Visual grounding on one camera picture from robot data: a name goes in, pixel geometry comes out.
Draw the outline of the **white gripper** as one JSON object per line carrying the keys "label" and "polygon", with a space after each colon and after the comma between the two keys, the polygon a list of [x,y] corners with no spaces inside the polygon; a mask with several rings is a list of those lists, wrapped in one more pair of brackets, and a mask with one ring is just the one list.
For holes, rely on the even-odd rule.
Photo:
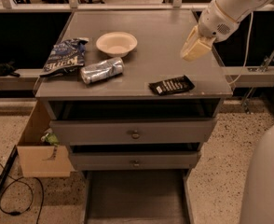
{"label": "white gripper", "polygon": [[239,26],[218,6],[216,0],[212,0],[201,12],[199,28],[197,25],[193,27],[181,49],[180,55],[186,61],[195,61],[212,49],[214,41],[222,42],[227,40]]}

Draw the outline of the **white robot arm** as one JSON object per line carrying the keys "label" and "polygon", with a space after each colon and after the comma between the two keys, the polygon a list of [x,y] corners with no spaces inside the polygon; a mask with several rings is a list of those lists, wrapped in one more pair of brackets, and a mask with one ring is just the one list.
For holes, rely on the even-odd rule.
{"label": "white robot arm", "polygon": [[[274,0],[212,0],[185,41],[181,57],[194,61],[228,39],[251,12]],[[274,224],[274,125],[261,137],[248,168],[240,224]]]}

